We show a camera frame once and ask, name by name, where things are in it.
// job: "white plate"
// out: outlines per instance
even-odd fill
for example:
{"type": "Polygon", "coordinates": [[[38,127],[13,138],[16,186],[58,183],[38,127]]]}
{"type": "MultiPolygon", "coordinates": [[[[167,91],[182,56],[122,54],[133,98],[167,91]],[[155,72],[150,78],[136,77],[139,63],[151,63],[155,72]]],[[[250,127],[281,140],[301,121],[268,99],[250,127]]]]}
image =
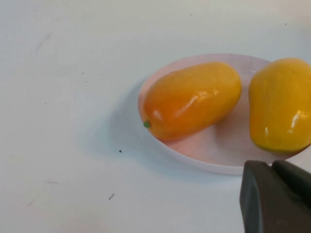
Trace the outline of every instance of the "white plate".
{"type": "Polygon", "coordinates": [[[272,163],[278,159],[293,159],[294,154],[277,154],[257,148],[249,136],[248,86],[255,72],[269,61],[238,54],[205,54],[170,63],[144,82],[139,92],[138,110],[149,87],[163,75],[204,62],[223,61],[232,65],[240,74],[242,94],[233,111],[221,122],[188,138],[159,142],[167,154],[206,171],[222,174],[242,174],[246,160],[272,163]]]}

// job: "white surface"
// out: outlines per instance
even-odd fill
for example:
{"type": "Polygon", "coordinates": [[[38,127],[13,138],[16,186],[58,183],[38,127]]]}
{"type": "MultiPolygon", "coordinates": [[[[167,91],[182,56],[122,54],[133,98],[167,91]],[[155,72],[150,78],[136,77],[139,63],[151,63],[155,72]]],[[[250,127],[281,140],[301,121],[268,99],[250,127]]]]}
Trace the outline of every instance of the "white surface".
{"type": "MultiPolygon", "coordinates": [[[[243,232],[241,178],[180,164],[138,139],[129,116],[143,80],[182,57],[310,63],[310,9],[309,0],[0,1],[0,232],[243,232]]],[[[310,157],[296,163],[311,170],[310,157]]]]}

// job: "yellow mango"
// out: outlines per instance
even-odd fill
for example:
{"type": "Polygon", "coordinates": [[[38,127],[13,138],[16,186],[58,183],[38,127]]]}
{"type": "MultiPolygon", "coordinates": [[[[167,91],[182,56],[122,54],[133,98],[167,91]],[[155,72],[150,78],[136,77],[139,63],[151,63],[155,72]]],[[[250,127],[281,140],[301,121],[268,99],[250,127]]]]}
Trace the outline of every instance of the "yellow mango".
{"type": "Polygon", "coordinates": [[[311,144],[311,66],[276,60],[249,85],[250,136],[260,148],[295,152],[311,144]]]}
{"type": "Polygon", "coordinates": [[[241,81],[224,62],[186,67],[158,79],[142,103],[144,126],[160,140],[196,133],[226,116],[241,94],[241,81]]]}

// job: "plastic fruit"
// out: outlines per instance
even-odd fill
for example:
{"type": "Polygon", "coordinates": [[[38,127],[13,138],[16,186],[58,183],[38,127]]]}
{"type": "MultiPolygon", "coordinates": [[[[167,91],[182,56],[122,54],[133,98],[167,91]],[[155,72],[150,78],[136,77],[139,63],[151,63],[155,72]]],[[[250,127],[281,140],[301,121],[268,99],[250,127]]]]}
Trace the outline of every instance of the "plastic fruit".
{"type": "Polygon", "coordinates": [[[311,66],[297,58],[274,61],[249,86],[250,135],[260,148],[299,151],[311,143],[311,66]]]}
{"type": "Polygon", "coordinates": [[[142,103],[144,126],[160,140],[175,140],[214,124],[236,105],[239,74],[226,63],[203,63],[158,79],[142,103]]]}

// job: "orange mango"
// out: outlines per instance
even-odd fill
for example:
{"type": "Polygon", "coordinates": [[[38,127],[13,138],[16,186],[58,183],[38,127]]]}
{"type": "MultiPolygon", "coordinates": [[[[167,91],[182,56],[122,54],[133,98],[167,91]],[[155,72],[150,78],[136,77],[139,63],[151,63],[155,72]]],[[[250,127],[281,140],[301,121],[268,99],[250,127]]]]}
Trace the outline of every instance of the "orange mango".
{"type": "Polygon", "coordinates": [[[297,58],[276,60],[249,86],[250,136],[260,148],[296,152],[311,143],[311,66],[297,58]]]}
{"type": "Polygon", "coordinates": [[[186,67],[158,79],[142,102],[144,126],[160,140],[199,132],[225,117],[237,104],[239,74],[224,62],[186,67]]]}

